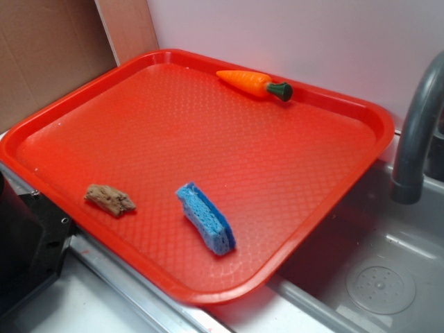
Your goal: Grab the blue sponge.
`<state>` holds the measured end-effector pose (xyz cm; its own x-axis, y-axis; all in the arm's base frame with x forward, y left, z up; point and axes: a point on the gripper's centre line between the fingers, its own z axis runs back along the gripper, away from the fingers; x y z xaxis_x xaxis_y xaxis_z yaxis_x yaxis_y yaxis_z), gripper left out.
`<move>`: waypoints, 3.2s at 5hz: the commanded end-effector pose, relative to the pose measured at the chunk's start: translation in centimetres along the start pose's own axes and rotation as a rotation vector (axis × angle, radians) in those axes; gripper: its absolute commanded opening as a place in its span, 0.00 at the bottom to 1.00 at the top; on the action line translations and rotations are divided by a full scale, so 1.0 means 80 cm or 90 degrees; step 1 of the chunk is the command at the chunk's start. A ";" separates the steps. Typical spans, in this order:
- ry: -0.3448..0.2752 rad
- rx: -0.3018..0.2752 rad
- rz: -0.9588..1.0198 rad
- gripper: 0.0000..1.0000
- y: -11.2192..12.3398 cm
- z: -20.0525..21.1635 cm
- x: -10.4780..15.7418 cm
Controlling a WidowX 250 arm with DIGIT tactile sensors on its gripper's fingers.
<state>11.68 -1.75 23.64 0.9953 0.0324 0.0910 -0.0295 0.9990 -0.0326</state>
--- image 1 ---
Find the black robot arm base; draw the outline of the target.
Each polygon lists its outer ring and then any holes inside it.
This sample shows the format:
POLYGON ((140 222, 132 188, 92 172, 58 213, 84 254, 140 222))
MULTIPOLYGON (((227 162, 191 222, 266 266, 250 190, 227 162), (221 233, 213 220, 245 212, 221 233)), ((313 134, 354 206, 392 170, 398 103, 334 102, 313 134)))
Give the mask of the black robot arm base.
POLYGON ((1 318, 60 277, 73 226, 44 194, 17 194, 1 175, 1 318))

